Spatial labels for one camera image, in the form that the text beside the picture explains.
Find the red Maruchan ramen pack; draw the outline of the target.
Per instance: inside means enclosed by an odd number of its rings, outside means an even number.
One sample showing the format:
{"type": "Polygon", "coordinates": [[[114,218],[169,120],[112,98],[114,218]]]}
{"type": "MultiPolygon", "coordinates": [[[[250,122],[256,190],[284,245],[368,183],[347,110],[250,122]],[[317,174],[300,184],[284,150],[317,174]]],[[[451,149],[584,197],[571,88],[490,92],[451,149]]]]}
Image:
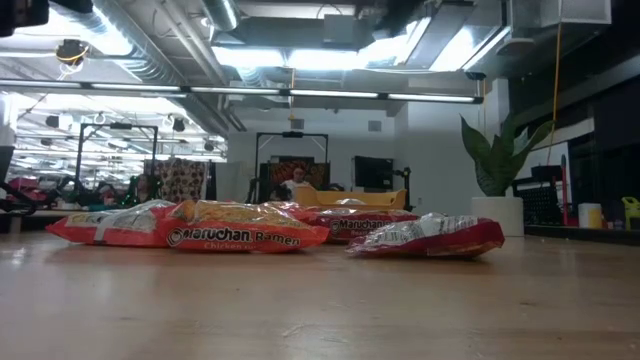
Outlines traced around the red Maruchan ramen pack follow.
{"type": "Polygon", "coordinates": [[[311,226],[329,229],[329,243],[349,243],[351,240],[396,222],[417,220],[418,216],[405,210],[361,210],[351,208],[319,208],[294,202],[268,202],[295,219],[311,226]]]}
{"type": "Polygon", "coordinates": [[[474,258],[501,248],[505,236],[491,219],[429,213],[417,220],[390,223],[353,239],[352,256],[424,256],[474,258]]]}

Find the orange patterned fabric panel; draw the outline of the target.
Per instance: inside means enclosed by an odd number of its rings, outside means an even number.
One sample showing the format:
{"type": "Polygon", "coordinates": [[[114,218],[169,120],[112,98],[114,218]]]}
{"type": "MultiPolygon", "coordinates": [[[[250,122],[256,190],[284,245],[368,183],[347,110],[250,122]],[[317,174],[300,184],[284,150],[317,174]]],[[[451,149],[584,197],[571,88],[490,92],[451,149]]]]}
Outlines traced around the orange patterned fabric panel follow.
{"type": "Polygon", "coordinates": [[[302,160],[293,160],[280,163],[261,163],[259,165],[261,185],[270,189],[284,181],[292,180],[294,178],[294,170],[298,168],[304,171],[304,180],[312,187],[319,189],[329,184],[329,163],[310,163],[302,160]]]}

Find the person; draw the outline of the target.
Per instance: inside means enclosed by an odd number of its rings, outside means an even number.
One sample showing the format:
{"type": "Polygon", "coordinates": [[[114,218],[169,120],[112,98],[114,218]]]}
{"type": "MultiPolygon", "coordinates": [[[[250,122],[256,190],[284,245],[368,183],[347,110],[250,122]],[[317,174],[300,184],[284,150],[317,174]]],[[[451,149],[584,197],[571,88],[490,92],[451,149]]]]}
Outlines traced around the person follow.
{"type": "Polygon", "coordinates": [[[289,201],[295,197],[296,190],[299,187],[311,187],[311,184],[306,180],[305,170],[301,167],[296,167],[293,170],[292,177],[283,181],[281,187],[284,191],[283,199],[289,201]]]}

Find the orange plastic bin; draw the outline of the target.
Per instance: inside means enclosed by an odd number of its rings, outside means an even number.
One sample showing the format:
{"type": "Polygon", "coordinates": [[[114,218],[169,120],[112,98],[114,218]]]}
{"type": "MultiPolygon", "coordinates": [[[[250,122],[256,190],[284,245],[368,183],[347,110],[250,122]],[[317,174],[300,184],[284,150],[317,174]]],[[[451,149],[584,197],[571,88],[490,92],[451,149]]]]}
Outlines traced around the orange plastic bin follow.
{"type": "Polygon", "coordinates": [[[340,191],[319,191],[313,187],[299,187],[296,190],[293,201],[307,207],[319,208],[349,208],[363,210],[403,210],[407,205],[407,191],[405,189],[395,192],[384,193],[362,193],[362,192],[340,192],[340,191]],[[336,205],[334,202],[344,198],[357,198],[367,205],[336,205]]]}

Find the black monitor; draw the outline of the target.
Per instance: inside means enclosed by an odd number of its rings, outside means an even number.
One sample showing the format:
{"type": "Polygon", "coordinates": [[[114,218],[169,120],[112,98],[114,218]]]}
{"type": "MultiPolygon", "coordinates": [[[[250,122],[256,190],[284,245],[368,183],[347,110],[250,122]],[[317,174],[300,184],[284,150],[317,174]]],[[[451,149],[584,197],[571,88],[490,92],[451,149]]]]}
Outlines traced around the black monitor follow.
{"type": "Polygon", "coordinates": [[[362,188],[391,190],[394,166],[392,159],[355,156],[354,185],[362,188]]]}

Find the long LED light bar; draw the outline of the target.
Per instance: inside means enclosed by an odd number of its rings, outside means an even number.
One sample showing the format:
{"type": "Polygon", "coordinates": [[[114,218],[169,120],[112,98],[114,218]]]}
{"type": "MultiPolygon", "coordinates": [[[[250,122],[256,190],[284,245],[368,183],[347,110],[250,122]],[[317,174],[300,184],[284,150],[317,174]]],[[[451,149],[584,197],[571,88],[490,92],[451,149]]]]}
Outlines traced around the long LED light bar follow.
{"type": "Polygon", "coordinates": [[[55,80],[19,80],[0,78],[0,87],[53,90],[54,92],[128,92],[134,94],[151,94],[153,96],[171,97],[196,94],[246,95],[246,96],[283,96],[310,98],[340,98],[377,101],[404,101],[429,103],[481,104],[480,96],[460,96],[428,93],[388,93],[346,90],[317,90],[301,88],[249,88],[249,87],[215,87],[186,85],[151,85],[129,83],[73,82],[55,80]]]}

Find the brown patterned fabric panel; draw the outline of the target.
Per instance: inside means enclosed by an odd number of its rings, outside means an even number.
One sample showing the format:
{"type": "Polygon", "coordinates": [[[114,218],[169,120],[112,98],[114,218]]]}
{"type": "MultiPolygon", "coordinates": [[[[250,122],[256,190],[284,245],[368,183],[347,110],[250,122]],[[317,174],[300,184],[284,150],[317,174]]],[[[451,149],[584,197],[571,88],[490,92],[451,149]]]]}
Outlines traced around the brown patterned fabric panel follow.
{"type": "Polygon", "coordinates": [[[144,173],[151,178],[155,198],[173,203],[204,198],[208,164],[181,158],[145,160],[144,173]]]}

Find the green snake plant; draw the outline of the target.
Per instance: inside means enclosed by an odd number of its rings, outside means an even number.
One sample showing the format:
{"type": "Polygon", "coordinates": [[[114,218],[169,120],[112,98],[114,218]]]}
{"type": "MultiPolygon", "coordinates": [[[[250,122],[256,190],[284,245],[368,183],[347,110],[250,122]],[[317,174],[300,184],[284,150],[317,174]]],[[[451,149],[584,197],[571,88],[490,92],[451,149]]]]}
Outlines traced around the green snake plant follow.
{"type": "Polygon", "coordinates": [[[492,143],[489,143],[464,117],[460,119],[464,148],[474,161],[476,181],[487,197],[506,195],[529,153],[554,129],[554,122],[547,121],[537,127],[532,135],[527,128],[517,134],[516,121],[509,115],[502,123],[500,134],[495,135],[492,143]]]}

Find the white plant pot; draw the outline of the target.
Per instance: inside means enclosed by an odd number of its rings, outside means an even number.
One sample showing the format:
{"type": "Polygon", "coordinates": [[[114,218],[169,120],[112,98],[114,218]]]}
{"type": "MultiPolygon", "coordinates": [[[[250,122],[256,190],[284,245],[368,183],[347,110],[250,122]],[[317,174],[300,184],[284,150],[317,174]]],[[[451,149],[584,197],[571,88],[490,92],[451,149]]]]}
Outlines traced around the white plant pot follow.
{"type": "Polygon", "coordinates": [[[474,216],[497,222],[506,237],[524,236],[524,204],[518,197],[473,197],[474,216]]]}

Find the black crate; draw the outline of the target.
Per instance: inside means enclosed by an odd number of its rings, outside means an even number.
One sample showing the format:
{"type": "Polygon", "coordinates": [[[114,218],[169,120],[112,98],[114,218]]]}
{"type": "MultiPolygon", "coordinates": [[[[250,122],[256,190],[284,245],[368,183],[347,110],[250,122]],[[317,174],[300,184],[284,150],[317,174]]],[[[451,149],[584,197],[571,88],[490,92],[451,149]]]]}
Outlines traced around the black crate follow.
{"type": "Polygon", "coordinates": [[[527,226],[561,226],[563,214],[557,184],[562,183],[560,165],[531,168],[531,176],[512,183],[513,195],[523,200],[524,224],[527,226]]]}

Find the red pole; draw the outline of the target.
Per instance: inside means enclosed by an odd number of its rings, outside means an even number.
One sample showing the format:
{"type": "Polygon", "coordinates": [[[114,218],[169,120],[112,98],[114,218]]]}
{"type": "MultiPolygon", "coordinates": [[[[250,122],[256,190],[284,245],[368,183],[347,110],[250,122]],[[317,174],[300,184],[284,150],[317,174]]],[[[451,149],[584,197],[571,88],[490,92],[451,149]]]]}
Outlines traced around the red pole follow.
{"type": "Polygon", "coordinates": [[[562,215],[563,215],[563,225],[565,227],[569,226],[569,199],[568,199],[568,175],[567,175],[567,157],[566,155],[561,155],[561,175],[562,175],[562,215]]]}

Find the white and yellow roll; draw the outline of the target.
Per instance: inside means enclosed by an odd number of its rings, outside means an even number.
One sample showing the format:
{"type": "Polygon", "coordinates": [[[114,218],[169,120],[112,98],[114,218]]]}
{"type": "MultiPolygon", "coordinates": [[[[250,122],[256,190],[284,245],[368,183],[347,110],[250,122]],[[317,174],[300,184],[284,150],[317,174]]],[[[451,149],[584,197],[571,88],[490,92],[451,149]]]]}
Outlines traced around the white and yellow roll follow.
{"type": "Polygon", "coordinates": [[[598,203],[581,203],[578,205],[578,222],[580,228],[602,229],[602,207],[598,203]]]}

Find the black shelving unit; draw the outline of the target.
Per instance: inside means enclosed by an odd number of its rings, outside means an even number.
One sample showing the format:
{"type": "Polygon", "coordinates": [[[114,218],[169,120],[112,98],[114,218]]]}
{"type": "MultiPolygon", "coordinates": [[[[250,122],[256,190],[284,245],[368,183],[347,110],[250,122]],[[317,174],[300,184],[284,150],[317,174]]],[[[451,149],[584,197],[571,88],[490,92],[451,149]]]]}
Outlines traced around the black shelving unit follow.
{"type": "Polygon", "coordinates": [[[594,130],[570,147],[573,199],[598,203],[620,239],[640,240],[640,218],[627,219],[624,198],[640,204],[640,79],[592,103],[594,130]]]}

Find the green plastic object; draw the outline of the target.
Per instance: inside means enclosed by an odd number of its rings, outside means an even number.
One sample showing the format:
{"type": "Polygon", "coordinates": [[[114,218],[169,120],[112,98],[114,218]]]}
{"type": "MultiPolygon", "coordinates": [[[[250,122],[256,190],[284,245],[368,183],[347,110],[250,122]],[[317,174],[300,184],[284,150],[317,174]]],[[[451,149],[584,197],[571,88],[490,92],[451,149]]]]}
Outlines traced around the green plastic object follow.
{"type": "Polygon", "coordinates": [[[625,228],[632,229],[632,220],[640,219],[640,201],[634,197],[625,196],[621,199],[624,205],[625,228]]]}

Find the silver ventilation duct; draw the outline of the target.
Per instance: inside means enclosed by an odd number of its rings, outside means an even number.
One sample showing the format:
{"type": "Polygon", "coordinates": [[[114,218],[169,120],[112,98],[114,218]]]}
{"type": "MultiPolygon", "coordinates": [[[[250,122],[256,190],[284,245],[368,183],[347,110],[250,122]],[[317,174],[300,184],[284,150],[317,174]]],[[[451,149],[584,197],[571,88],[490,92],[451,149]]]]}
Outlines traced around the silver ventilation duct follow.
{"type": "Polygon", "coordinates": [[[234,0],[201,0],[204,13],[216,30],[234,30],[240,23],[240,14],[234,0]]]}

